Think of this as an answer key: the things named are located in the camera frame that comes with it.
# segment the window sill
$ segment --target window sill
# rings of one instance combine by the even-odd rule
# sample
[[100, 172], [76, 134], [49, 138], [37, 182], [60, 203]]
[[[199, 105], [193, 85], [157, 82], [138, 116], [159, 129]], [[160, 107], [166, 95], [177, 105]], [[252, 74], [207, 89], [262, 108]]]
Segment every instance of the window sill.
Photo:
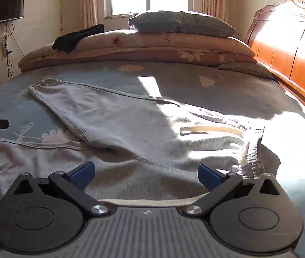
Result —
[[132, 18], [134, 16], [138, 15], [138, 13], [129, 13], [129, 14], [117, 14], [117, 15], [112, 15], [112, 16], [107, 16], [105, 17], [105, 20], [108, 19], [120, 19], [120, 18]]

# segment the folded blanket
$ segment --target folded blanket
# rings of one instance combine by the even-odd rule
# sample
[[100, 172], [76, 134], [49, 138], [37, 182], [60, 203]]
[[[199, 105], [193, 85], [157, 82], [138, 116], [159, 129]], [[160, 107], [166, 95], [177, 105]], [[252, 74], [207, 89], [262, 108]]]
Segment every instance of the folded blanket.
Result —
[[166, 33], [166, 34], [153, 34], [143, 33], [133, 30], [117, 30], [97, 34], [94, 36], [86, 37], [77, 44], [76, 48], [70, 54], [65, 52], [58, 52], [52, 48], [52, 44], [48, 44], [40, 49], [26, 54], [19, 62], [19, 68], [23, 70], [29, 63], [42, 61], [45, 59], [68, 59], [80, 58], [80, 55], [85, 53], [92, 54], [97, 49], [114, 50], [108, 53], [123, 52], [131, 49], [131, 51], [139, 50], [141, 48], [188, 48], [196, 49], [199, 52], [217, 51], [217, 52], [232, 52], [236, 54], [243, 54], [248, 57], [255, 56], [255, 53], [245, 43], [229, 38], [216, 38], [195, 34], [182, 34], [182, 33]]
[[82, 51], [68, 57], [52, 55], [43, 60], [26, 63], [21, 69], [22, 72], [33, 69], [65, 65], [82, 62], [101, 62], [113, 60], [125, 61], [145, 61], [145, 62], [164, 62], [164, 63], [191, 63], [208, 67], [217, 67], [225, 63], [256, 63], [253, 57], [232, 52], [217, 51], [196, 51], [188, 48], [136, 48], [137, 50], [127, 49], [123, 52], [107, 53], [110, 49], [101, 48], [94, 51]]
[[[81, 83], [45, 79], [28, 88], [86, 144], [124, 152], [176, 177], [200, 163], [259, 177], [263, 129], [217, 112], [152, 96], [133, 95]], [[161, 185], [166, 176], [161, 177]]]

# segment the wooden headboard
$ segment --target wooden headboard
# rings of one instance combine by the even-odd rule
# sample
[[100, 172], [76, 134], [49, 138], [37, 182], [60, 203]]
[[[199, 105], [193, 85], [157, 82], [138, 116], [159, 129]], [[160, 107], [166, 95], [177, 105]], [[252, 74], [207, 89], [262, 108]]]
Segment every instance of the wooden headboard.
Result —
[[245, 41], [305, 105], [305, 0], [258, 10]]

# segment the white wall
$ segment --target white wall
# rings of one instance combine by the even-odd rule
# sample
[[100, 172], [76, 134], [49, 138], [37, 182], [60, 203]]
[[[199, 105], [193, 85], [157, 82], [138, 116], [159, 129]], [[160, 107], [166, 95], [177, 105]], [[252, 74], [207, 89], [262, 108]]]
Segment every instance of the white wall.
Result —
[[[62, 0], [62, 5], [63, 31], [60, 30], [60, 0], [24, 0], [24, 18], [13, 21], [13, 35], [24, 54], [54, 42], [62, 34], [81, 29], [79, 1]], [[2, 28], [3, 24], [0, 24], [0, 38], [3, 37]], [[16, 76], [20, 73], [17, 64], [22, 56], [11, 36], [8, 37], [8, 48], [12, 51]], [[7, 81], [7, 61], [0, 41], [0, 84]]]
[[83, 29], [79, 0], [62, 0], [62, 20], [62, 34]]

